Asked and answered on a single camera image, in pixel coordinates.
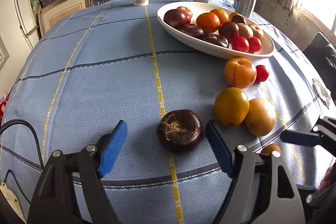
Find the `metal screw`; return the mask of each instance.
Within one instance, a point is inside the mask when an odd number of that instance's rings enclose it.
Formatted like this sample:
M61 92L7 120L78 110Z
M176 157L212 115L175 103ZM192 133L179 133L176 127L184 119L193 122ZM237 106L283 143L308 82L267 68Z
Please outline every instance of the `metal screw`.
M88 152L93 152L94 150L96 150L96 146L94 144L89 144L86 147L86 151L88 151Z
M314 196L312 194L308 195L306 197L306 203L311 203L311 201L313 200Z
M240 152L246 152L247 151L247 147L243 144L240 144L237 146L237 149L240 151Z
M59 157L61 155L61 151L59 150L55 150L53 153L52 153L53 157Z
M276 158L280 158L280 156L281 156L281 154L276 150L272 151L272 155L273 155L273 157L276 157Z

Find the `table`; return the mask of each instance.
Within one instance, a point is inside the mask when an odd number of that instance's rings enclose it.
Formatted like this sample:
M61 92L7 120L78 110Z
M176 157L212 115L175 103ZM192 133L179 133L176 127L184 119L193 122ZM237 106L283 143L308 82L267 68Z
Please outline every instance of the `table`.
M181 0L150 0L146 7L113 0L63 18L34 47L5 110L4 120L21 118L33 125L44 162L53 150L77 152L96 143L125 120L128 138L102 182L123 224L211 223L231 182L206 138L195 150L172 155L155 133L161 116L174 109L193 110L205 126L215 118L217 94L227 87L225 60L187 47L159 24L157 10L172 1ZM232 0L211 3L235 7ZM333 157L321 147L285 144L278 137L284 128L310 130L321 113L334 117L335 105L328 109L315 93L313 78L321 79L295 44L259 15L252 20L273 39L276 52L254 62L269 68L269 79L244 91L249 99L272 102L277 123L261 138L244 126L227 133L256 152L279 144L296 183L317 186ZM11 168L31 199L41 174L31 134L15 126L1 141L1 178ZM258 176L243 220L251 216L257 183ZM27 216L28 203L11 179L7 184ZM90 220L78 174L74 184L82 216Z

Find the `fruit bowl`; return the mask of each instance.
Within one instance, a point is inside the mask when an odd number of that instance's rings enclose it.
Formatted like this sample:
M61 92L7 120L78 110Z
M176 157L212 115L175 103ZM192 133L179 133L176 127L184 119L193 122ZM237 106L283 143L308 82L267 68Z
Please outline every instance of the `fruit bowl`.
M186 44L189 47L192 47L196 50L199 50L201 52L217 56L224 59L230 59L232 57L240 56L245 57L250 60L256 60L256 59L264 59L269 58L273 56L275 51L275 46L273 41L270 39L268 34L264 32L264 36L261 40L261 49L258 52L255 53L248 53L248 52L239 52L230 48L224 48L221 46L217 46L208 42L205 42L203 40L191 37L187 34L184 34L173 27L169 26L167 23L163 21L163 17L165 13L171 9L176 9L179 6L187 7L191 10L193 13L193 17L191 18L191 23L196 24L197 17L202 13L210 12L212 9L219 8L219 6L211 5L207 3L200 3L200 2L193 2L193 1L181 1L181 2L174 2L169 3L167 5L164 5L157 11L157 19L159 20L160 24L164 27L164 29L171 34L173 37L175 37L180 42ZM232 13L232 11L225 9L224 7L220 7L221 9L225 10L228 14ZM246 19L247 24L254 23L253 21L249 20L248 18L244 17Z

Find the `thin black wire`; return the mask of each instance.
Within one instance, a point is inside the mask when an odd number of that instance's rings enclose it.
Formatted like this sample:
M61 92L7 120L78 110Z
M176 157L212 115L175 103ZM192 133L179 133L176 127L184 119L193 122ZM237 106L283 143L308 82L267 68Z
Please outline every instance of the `thin black wire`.
M23 195L23 197L27 200L27 202L28 202L29 204L31 204L30 200L27 198L27 196L25 195L25 193L24 193L23 190L21 189L21 187L20 187L20 185L19 185L19 182L17 182L17 179L16 179L16 177L15 177L15 175L14 175L14 173L13 173L13 171L12 171L11 169L8 169L8 171L7 171L7 173L6 173L6 176L5 176L5 179L4 179L3 182L6 183L9 173L12 174L12 176L13 176L13 178L14 178L14 180L15 180L15 183L16 183L16 185L18 186L18 188L19 188L21 194Z
M39 143L39 139L37 138L37 134L35 132L35 129L33 128L33 126L28 123L25 120L22 119L14 119L14 120L10 120L6 123L4 123L1 127L0 127L0 136L1 134L9 127L15 125L15 124L22 124L26 127L28 127L30 129L30 131L32 132L34 139L35 139L35 143L36 143L36 149L37 149L37 155L39 157L39 161L40 161L40 165L41 165L41 169L44 169L44 164L43 164L43 159L42 159L42 153L41 153L41 148L40 148L40 143Z

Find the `red cherry tomato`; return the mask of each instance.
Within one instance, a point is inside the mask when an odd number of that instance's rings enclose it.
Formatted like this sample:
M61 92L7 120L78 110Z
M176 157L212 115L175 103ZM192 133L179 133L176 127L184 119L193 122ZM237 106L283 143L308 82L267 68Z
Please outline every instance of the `red cherry tomato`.
M249 43L245 37L236 37L232 41L232 49L240 52L247 52L249 50Z
M257 70L257 78L255 79L258 82L264 82L267 80L269 71L264 65L258 65L255 67Z
M248 43L249 43L249 51L250 52L259 52L261 49L261 41L259 38L257 37L250 37L249 39L247 39Z
M186 18L186 21L185 21L185 23L186 23L186 24L190 24L190 22L191 22L190 15L188 15L188 14L185 14L185 18Z

